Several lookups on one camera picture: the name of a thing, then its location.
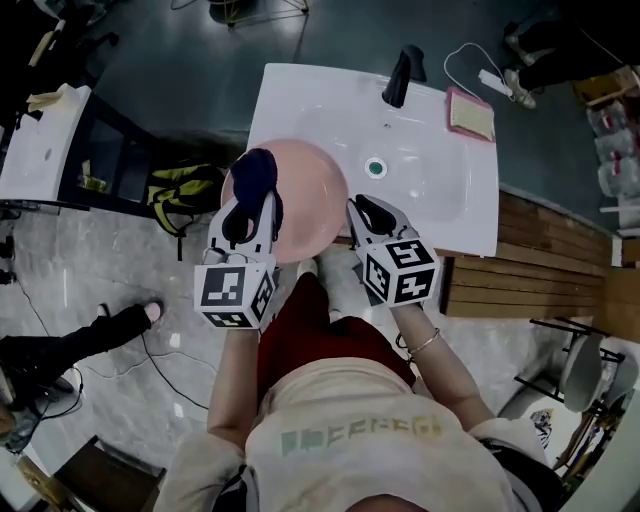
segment bracelet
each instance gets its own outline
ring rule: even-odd
[[[424,347],[426,347],[429,343],[431,343],[433,340],[435,340],[439,335],[440,335],[440,329],[438,329],[436,327],[436,333],[433,336],[431,336],[431,338],[429,338],[427,341],[425,341],[422,345],[420,345],[418,348],[414,348],[414,349],[409,350],[409,355],[413,356],[413,355],[417,354]]]

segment gray tile floor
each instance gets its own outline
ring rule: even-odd
[[[272,9],[287,5],[257,1]],[[452,83],[443,61],[464,42],[482,45],[500,67],[513,62],[501,45],[503,28],[524,18],[537,0],[310,0],[308,18],[235,30],[214,21],[205,0],[179,11],[169,2],[123,0],[92,29],[121,36],[92,63],[96,72],[104,70],[96,93],[155,133],[248,130],[269,62],[389,75],[402,45],[413,43],[425,52],[428,85],[444,90]],[[557,17],[553,5],[544,3],[527,23]],[[617,227],[615,216],[598,212],[603,198],[593,135],[569,84],[547,87],[537,97],[538,109],[527,111],[479,83],[481,69],[492,71],[479,50],[463,50],[449,69],[494,107],[504,186]]]
[[[0,225],[4,231],[9,227]],[[206,224],[195,226],[186,239],[184,261],[178,262],[175,240],[149,219],[73,210],[59,215],[23,213],[13,227],[14,265],[51,335],[89,324],[101,302],[117,311],[136,301],[161,298],[166,313],[145,336],[147,347],[152,354],[186,354],[156,361],[178,389],[206,405],[223,334],[192,309],[193,265],[200,260],[205,230]],[[355,253],[344,246],[322,253],[332,307],[365,318],[391,342],[397,330],[390,313],[384,306],[369,306],[351,270],[356,262]],[[274,310],[294,282],[295,266],[285,267]],[[516,391],[513,377],[565,340],[524,320],[453,320],[437,311],[429,315],[468,365],[494,411]],[[0,287],[0,337],[8,334],[44,334],[18,284]],[[82,409],[45,422],[33,440],[46,469],[57,469],[94,433],[148,463],[166,466],[179,438],[204,428],[205,411],[173,393],[150,362],[143,363],[145,357],[136,339],[78,365],[85,383]],[[69,374],[71,382],[77,378],[75,372]]]

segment navy cloth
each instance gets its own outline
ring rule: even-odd
[[[276,200],[276,225],[274,240],[282,226],[282,199],[276,190],[278,165],[273,154],[261,148],[252,149],[242,155],[231,166],[233,195],[242,212],[252,221],[260,215],[264,198],[273,192]]]

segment white cable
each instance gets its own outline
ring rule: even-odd
[[[460,53],[460,51],[462,51],[462,49],[463,49],[463,48],[465,48],[465,47],[467,47],[467,46],[475,46],[476,48],[480,49],[480,50],[482,51],[482,53],[484,53],[484,54],[485,54],[485,56],[487,57],[487,59],[489,59],[489,62],[491,62],[491,65],[493,66],[493,68],[498,72],[498,76],[500,77],[500,80],[502,80],[502,84],[503,84],[505,87],[509,87],[509,86],[507,85],[507,83],[505,82],[505,80],[504,80],[504,76],[502,75],[502,71],[500,71],[500,68],[498,68],[498,66],[496,66],[496,63],[495,63],[495,62],[493,62],[493,59],[489,56],[489,54],[487,53],[487,51],[486,51],[482,46],[480,46],[479,44],[477,44],[477,43],[471,43],[471,42],[469,42],[469,43],[464,43],[460,48],[458,48],[455,52],[451,52],[449,55],[447,55],[446,59],[444,59],[444,64],[443,64],[444,72],[445,72],[445,74],[446,74],[446,75],[451,79],[451,81],[452,81],[454,84],[456,84],[458,87],[460,87],[460,88],[461,88],[461,89],[463,89],[464,91],[466,91],[466,92],[468,92],[469,94],[471,94],[471,96],[473,96],[474,98],[477,98],[477,99],[479,99],[480,101],[482,101],[482,98],[480,98],[480,96],[478,96],[475,92],[473,92],[473,91],[471,91],[471,90],[467,89],[464,85],[462,85],[462,84],[461,84],[460,82],[458,82],[455,78],[453,78],[453,77],[451,76],[451,74],[449,73],[449,70],[447,69],[447,62],[449,61],[449,59],[450,59],[451,57],[453,57],[455,54]],[[511,101],[515,101],[515,97],[513,96],[513,94],[511,94],[511,96],[509,96],[509,99],[510,99]]]
[[[196,361],[197,363],[204,364],[205,366],[208,366],[209,368],[211,368],[213,370],[214,373],[216,373],[216,374],[218,373],[218,370],[216,370],[213,365],[207,363],[206,361],[202,361],[201,359],[197,359],[195,357],[192,357],[189,354],[185,354],[184,352],[175,351],[175,352],[169,352],[168,354],[152,355],[151,357],[161,359],[163,357],[169,357],[169,356],[174,356],[174,355],[180,355],[180,356],[186,357],[188,359],[192,359],[193,361]],[[98,377],[100,377],[100,378],[102,378],[104,380],[113,380],[113,379],[118,379],[120,377],[124,377],[129,372],[131,372],[132,370],[135,370],[136,368],[140,368],[144,363],[146,363],[147,361],[151,360],[151,357],[146,357],[143,361],[141,361],[141,362],[139,362],[137,364],[134,364],[133,366],[129,367],[126,371],[124,371],[122,373],[114,373],[111,376],[102,375],[100,372],[94,370],[93,368],[91,368],[91,366],[88,366],[88,365],[83,366],[83,368],[86,368],[87,370],[95,373]]]

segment pink bowl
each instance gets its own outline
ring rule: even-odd
[[[276,261],[293,263],[316,256],[346,222],[348,192],[342,171],[331,156],[302,140],[271,140],[256,147],[271,151],[278,165],[284,217],[273,247]],[[231,197],[229,173],[222,186],[222,204]]]

